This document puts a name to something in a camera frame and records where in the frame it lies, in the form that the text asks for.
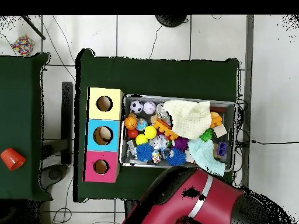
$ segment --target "blue box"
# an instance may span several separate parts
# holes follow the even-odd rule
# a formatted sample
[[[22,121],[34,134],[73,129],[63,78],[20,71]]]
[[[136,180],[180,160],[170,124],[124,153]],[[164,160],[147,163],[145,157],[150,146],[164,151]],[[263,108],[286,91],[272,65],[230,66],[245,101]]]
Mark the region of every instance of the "blue box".
[[[113,138],[107,145],[99,145],[93,139],[93,133],[97,127],[108,127],[112,133]],[[120,122],[114,120],[88,120],[88,151],[114,151],[117,152],[119,145]]]

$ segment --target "purple toy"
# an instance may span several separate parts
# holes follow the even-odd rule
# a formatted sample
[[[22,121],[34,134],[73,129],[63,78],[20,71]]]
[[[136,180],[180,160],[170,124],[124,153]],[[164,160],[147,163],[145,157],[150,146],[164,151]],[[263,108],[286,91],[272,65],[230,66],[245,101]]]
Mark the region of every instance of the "purple toy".
[[[173,147],[184,152],[188,147],[188,141],[189,139],[182,138],[181,136],[179,136],[178,138],[175,139],[175,146]]]

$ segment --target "soccer ball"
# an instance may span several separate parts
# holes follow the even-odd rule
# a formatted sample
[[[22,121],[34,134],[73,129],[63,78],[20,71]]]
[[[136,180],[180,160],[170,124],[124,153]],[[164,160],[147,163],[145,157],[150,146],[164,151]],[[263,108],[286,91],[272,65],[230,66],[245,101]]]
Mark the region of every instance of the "soccer ball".
[[[143,110],[143,104],[139,100],[135,100],[131,102],[130,110],[134,114],[139,114]]]

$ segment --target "blue spiky ball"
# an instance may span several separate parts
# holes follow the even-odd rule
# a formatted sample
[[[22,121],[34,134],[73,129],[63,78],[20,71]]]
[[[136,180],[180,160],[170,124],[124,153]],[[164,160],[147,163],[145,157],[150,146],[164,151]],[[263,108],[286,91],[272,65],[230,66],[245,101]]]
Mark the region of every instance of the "blue spiky ball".
[[[139,144],[136,147],[137,159],[140,160],[141,162],[147,162],[148,160],[152,159],[153,151],[154,148],[148,143]]]

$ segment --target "orange cup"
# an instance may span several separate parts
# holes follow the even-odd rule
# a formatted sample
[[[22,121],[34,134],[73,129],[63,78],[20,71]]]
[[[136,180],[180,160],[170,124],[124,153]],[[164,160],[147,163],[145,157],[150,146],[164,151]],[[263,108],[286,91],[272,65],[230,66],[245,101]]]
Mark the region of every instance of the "orange cup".
[[[5,149],[0,156],[10,171],[14,171],[21,167],[26,160],[22,155],[17,153],[17,151],[12,148]]]

